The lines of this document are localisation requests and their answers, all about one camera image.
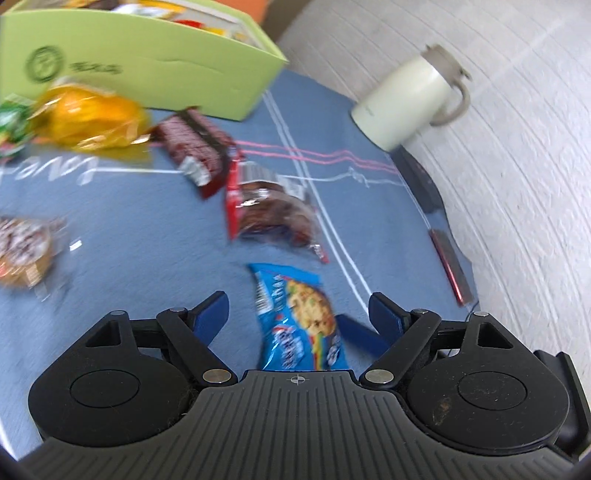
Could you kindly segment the blue cookie packet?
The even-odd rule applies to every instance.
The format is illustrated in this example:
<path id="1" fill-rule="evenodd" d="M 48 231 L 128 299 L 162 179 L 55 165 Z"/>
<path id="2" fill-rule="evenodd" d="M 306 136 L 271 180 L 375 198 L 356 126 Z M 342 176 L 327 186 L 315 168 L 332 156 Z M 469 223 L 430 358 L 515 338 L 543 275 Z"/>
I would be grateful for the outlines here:
<path id="1" fill-rule="evenodd" d="M 318 275 L 291 266 L 249 264 L 263 333 L 259 368 L 277 372 L 349 368 L 331 302 Z"/>

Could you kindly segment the brown cookie packet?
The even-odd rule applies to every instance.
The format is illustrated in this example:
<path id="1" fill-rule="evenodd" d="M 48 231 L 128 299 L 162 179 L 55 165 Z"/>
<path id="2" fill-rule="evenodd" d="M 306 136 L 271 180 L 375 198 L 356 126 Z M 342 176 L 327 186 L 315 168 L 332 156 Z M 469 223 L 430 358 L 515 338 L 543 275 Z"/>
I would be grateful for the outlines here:
<path id="1" fill-rule="evenodd" d="M 225 194 L 230 239 L 270 239 L 328 261 L 308 189 L 252 160 L 231 163 Z"/>

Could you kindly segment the blue patterned tablecloth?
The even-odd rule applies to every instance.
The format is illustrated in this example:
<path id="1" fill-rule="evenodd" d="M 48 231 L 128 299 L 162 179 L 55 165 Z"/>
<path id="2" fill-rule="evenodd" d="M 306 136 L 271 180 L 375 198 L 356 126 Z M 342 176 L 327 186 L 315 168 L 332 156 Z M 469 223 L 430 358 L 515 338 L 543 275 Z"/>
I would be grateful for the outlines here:
<path id="1" fill-rule="evenodd" d="M 322 279 L 332 308 L 368 322 L 370 295 L 462 320 L 430 233 L 446 229 L 440 204 L 407 182 L 404 152 L 377 149 L 353 125 L 349 98 L 293 72 L 280 75 L 242 122 L 224 121 L 247 158 L 311 195 L 327 254 L 276 240 L 230 239 L 224 197 L 202 199 L 156 151 L 123 165 L 34 148 L 1 170 L 1 211 L 65 224 L 56 269 L 35 289 L 1 292 L 1 443 L 22 457 L 40 443 L 29 415 L 33 381 L 106 313 L 133 319 L 228 294 L 228 323 L 212 350 L 236 373 L 256 368 L 263 334 L 254 309 L 255 262 Z"/>

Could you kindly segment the sesame cookie packet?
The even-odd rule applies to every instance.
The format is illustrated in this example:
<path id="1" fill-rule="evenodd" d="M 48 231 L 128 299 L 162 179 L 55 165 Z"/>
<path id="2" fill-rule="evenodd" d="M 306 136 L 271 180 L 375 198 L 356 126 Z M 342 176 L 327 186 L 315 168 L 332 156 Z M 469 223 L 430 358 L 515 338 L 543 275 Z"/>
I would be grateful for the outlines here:
<path id="1" fill-rule="evenodd" d="M 59 258 L 69 239 L 63 217 L 1 216 L 1 288 L 34 292 L 41 301 L 56 289 Z"/>

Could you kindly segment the dark red chocolate packet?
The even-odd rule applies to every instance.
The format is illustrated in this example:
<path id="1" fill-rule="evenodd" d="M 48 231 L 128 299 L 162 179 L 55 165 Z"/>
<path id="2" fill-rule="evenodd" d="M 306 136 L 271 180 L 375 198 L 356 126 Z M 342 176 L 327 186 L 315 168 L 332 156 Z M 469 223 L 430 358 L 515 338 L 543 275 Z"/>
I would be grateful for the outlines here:
<path id="1" fill-rule="evenodd" d="M 202 199 L 221 190 L 228 182 L 232 163 L 242 159 L 235 140 L 197 107 L 176 111 L 158 122 L 151 138 L 197 187 Z"/>

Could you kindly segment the orange jelly packet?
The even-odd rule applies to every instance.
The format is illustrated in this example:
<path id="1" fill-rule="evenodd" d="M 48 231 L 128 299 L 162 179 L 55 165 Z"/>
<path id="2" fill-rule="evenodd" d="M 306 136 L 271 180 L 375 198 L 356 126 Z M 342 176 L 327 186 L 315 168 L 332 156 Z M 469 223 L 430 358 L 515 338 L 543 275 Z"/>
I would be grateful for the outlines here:
<path id="1" fill-rule="evenodd" d="M 62 77 L 37 99 L 29 117 L 35 136 L 81 154 L 147 163 L 151 118 L 116 92 Z"/>

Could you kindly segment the white thermos jug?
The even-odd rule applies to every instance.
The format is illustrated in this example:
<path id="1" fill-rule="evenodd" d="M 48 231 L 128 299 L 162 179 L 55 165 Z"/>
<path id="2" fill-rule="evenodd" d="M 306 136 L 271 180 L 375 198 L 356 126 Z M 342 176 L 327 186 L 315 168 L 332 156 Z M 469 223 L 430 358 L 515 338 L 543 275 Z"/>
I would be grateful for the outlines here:
<path id="1" fill-rule="evenodd" d="M 356 127 L 385 152 L 419 130 L 442 127 L 471 105 L 465 85 L 472 76 L 443 46 L 428 46 L 401 64 L 351 110 Z"/>

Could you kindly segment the green pea snack packet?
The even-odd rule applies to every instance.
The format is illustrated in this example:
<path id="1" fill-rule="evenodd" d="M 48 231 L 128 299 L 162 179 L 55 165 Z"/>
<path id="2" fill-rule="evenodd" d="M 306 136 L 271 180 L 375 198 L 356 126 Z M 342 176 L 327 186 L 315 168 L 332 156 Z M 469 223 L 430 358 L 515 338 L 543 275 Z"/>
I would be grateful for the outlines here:
<path id="1" fill-rule="evenodd" d="M 24 150 L 33 134 L 29 120 L 34 102 L 16 94 L 9 94 L 1 101 L 0 134 L 1 160 L 16 157 Z"/>

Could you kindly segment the green cardboard snack box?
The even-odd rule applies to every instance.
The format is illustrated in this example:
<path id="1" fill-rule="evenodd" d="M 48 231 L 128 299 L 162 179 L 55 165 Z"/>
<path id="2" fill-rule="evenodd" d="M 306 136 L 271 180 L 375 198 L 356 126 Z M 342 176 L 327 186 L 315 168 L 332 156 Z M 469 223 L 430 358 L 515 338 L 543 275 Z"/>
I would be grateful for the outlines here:
<path id="1" fill-rule="evenodd" d="M 186 23 L 21 1 L 1 16 L 1 93 L 38 98 L 59 80 L 114 91 L 144 107 L 197 106 L 242 121 L 287 66 L 245 12 L 182 2 Z"/>

